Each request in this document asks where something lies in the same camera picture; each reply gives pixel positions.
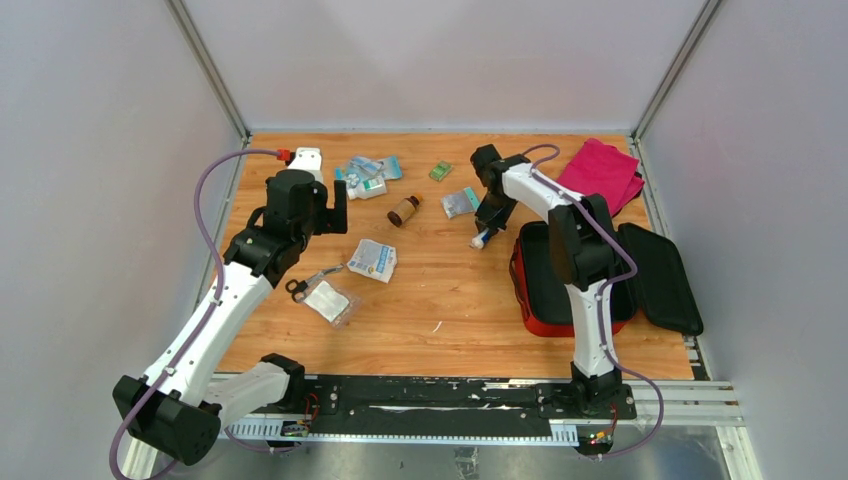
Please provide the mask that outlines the clear bag teal header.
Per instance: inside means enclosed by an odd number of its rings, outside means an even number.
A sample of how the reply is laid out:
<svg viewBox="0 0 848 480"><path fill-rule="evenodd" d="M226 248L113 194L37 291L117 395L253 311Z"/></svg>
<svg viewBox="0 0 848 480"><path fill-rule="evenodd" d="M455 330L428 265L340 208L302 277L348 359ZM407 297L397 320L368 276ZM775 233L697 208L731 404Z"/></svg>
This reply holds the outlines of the clear bag teal header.
<svg viewBox="0 0 848 480"><path fill-rule="evenodd" d="M480 200L471 187L445 195L440 203L448 219L475 213L480 206Z"/></svg>

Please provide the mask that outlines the white blue bandage roll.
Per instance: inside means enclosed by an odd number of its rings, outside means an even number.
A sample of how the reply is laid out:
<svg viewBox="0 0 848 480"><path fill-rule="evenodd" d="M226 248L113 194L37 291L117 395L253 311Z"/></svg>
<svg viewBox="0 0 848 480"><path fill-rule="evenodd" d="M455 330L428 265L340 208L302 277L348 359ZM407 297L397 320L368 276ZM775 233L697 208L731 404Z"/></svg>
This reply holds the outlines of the white blue bandage roll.
<svg viewBox="0 0 848 480"><path fill-rule="evenodd" d="M496 233L497 230L493 230L491 228L481 230L470 240L469 246L473 249L482 250Z"/></svg>

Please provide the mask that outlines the small white plastic bottle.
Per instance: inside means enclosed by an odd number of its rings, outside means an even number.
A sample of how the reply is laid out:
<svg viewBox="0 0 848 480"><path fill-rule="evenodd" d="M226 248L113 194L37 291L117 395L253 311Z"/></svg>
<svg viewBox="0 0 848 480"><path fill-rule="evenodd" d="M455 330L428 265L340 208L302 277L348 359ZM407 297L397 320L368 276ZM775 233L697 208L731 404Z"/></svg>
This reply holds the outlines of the small white plastic bottle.
<svg viewBox="0 0 848 480"><path fill-rule="evenodd" d="M347 189L349 200L371 199L385 195L388 192L387 185L382 177L374 177L360 180L355 186Z"/></svg>

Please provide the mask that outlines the white blue swab packet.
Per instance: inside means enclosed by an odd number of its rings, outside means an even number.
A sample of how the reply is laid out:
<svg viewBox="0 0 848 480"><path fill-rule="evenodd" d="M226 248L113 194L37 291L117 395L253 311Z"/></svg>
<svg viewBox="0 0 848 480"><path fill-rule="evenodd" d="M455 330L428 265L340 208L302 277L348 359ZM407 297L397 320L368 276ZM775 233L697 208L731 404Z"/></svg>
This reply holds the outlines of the white blue swab packet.
<svg viewBox="0 0 848 480"><path fill-rule="evenodd" d="M353 273L388 284L397 265L395 247L371 239L359 241L346 267Z"/></svg>

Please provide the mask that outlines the brown medicine bottle orange cap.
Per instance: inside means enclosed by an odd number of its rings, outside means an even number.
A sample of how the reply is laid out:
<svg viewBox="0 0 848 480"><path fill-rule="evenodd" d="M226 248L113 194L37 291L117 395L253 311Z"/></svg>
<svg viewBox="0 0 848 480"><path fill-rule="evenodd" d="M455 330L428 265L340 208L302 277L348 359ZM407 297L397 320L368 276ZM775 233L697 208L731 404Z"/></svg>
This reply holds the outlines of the brown medicine bottle orange cap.
<svg viewBox="0 0 848 480"><path fill-rule="evenodd" d="M420 210L422 202L420 193L404 197L387 212L386 217L393 226L400 228Z"/></svg>

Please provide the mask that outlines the small green box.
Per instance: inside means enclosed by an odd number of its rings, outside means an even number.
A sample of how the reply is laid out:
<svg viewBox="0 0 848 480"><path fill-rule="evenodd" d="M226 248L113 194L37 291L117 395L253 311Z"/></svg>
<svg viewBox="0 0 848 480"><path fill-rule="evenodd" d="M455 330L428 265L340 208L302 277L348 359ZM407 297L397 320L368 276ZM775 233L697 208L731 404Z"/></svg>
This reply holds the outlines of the small green box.
<svg viewBox="0 0 848 480"><path fill-rule="evenodd" d="M445 161L439 161L429 172L428 176L430 179L441 182L443 181L453 170L453 165L451 163Z"/></svg>

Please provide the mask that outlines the clear bag white gauze pad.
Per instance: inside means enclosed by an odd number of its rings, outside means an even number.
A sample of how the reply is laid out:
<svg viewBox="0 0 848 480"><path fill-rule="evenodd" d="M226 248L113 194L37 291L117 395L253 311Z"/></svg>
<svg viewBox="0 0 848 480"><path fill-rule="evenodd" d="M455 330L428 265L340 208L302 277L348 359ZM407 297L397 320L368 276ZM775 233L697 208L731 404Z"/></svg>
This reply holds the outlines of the clear bag white gauze pad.
<svg viewBox="0 0 848 480"><path fill-rule="evenodd" d="M317 313L331 327L347 326L358 312L362 300L359 296L321 280L306 291L302 303Z"/></svg>

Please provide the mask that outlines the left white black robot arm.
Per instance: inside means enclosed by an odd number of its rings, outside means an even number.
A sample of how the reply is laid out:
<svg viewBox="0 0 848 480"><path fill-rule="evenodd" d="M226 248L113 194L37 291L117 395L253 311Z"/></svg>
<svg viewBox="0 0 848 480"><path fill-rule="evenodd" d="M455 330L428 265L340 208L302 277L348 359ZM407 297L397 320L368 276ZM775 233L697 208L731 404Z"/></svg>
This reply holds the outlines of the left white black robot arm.
<svg viewBox="0 0 848 480"><path fill-rule="evenodd" d="M203 301L165 352L137 377L124 375L112 398L122 417L114 443L129 434L174 463L192 466L222 431L253 411L274 405L298 411L306 400L305 369L267 354L250 370L212 381L223 355L248 317L279 285L315 235L347 231L346 184L331 189L304 170L286 169L266 181L267 201L251 214L217 260Z"/></svg>

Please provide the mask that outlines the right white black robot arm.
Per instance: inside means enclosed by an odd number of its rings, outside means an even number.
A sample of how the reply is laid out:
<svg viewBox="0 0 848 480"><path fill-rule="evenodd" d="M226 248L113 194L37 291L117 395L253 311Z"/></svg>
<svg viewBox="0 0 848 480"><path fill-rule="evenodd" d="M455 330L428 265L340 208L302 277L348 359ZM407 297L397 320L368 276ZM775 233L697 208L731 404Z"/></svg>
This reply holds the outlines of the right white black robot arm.
<svg viewBox="0 0 848 480"><path fill-rule="evenodd" d="M504 229L518 204L548 226L550 262L568 294L574 328L566 401L580 416L634 418L633 394L612 341L611 290L621 279L617 259L626 253L613 237L605 200L564 188L526 156L504 158L491 144L477 148L470 162L486 189L475 213L472 247L483 248Z"/></svg>

